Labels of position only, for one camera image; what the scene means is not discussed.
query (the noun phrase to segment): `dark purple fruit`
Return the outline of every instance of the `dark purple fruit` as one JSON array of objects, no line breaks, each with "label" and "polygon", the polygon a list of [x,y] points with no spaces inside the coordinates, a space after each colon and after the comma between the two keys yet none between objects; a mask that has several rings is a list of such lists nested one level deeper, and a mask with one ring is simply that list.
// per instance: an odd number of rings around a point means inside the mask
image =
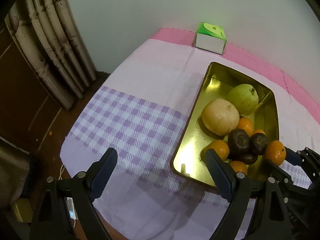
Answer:
[{"label": "dark purple fruit", "polygon": [[241,161],[246,165],[254,164],[258,160],[258,155],[245,153],[232,159],[233,161]]},{"label": "dark purple fruit", "polygon": [[263,133],[255,133],[250,138],[251,152],[256,155],[263,155],[268,146],[268,137]]},{"label": "dark purple fruit", "polygon": [[247,153],[250,148],[250,140],[245,130],[232,130],[228,136],[228,146],[231,159]]}]

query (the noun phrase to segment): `metal tray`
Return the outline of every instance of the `metal tray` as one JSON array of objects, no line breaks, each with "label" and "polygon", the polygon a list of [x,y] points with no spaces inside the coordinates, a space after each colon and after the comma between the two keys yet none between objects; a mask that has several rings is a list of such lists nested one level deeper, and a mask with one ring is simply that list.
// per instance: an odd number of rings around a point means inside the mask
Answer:
[{"label": "metal tray", "polygon": [[[215,186],[207,167],[201,160],[203,149],[215,139],[223,139],[203,124],[201,112],[203,108],[216,98],[226,98],[229,91],[240,84],[252,85],[259,96],[259,104],[255,112],[247,116],[255,129],[263,129],[271,140],[279,139],[279,124],[276,100],[273,92],[247,75],[221,65],[210,63],[196,101],[192,108],[186,127],[171,158],[170,166],[179,176],[191,179],[200,184]],[[248,176],[252,179],[265,179],[261,172],[262,156],[248,167]]]}]

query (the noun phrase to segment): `tablecloth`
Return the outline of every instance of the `tablecloth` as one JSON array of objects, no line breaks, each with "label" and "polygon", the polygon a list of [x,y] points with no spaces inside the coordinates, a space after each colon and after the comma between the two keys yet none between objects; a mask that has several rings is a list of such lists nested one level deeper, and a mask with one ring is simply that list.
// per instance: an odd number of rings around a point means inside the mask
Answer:
[{"label": "tablecloth", "polygon": [[[106,148],[117,150],[117,168],[94,206],[128,239],[209,239],[228,206],[169,168],[210,62],[274,92],[280,140],[287,147],[320,151],[320,107],[294,80],[232,44],[223,56],[194,48],[194,35],[165,28],[137,48],[93,96],[61,149],[71,176],[86,171]],[[286,161],[281,167],[296,185],[310,185],[301,168]],[[253,206],[251,200],[236,239],[243,238]]]}]

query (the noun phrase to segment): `metal bolt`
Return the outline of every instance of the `metal bolt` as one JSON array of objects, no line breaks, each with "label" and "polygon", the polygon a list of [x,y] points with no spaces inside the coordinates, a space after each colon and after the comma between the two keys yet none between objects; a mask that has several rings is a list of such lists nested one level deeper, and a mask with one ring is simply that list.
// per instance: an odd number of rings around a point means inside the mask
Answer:
[{"label": "metal bolt", "polygon": [[243,179],[243,178],[245,177],[245,174],[242,173],[242,172],[237,172],[237,177],[238,177],[239,179]]},{"label": "metal bolt", "polygon": [[275,180],[273,177],[269,177],[269,178],[268,178],[268,181],[269,181],[270,183],[275,183],[275,182],[276,182],[276,180]]},{"label": "metal bolt", "polygon": [[85,176],[85,172],[84,171],[80,171],[78,174],[77,174],[77,177],[78,178],[83,178]]},{"label": "metal bolt", "polygon": [[54,180],[54,177],[50,176],[50,177],[47,177],[47,182],[53,182]]}]

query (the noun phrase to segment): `curtain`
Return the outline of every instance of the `curtain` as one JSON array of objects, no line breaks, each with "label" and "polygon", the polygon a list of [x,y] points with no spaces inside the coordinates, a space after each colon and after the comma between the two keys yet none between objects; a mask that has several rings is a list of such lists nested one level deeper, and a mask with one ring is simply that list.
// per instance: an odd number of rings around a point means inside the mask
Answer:
[{"label": "curtain", "polygon": [[5,19],[21,53],[65,109],[96,79],[65,0],[17,0]]},{"label": "curtain", "polygon": [[6,209],[21,195],[29,173],[29,155],[0,139],[0,207]]}]

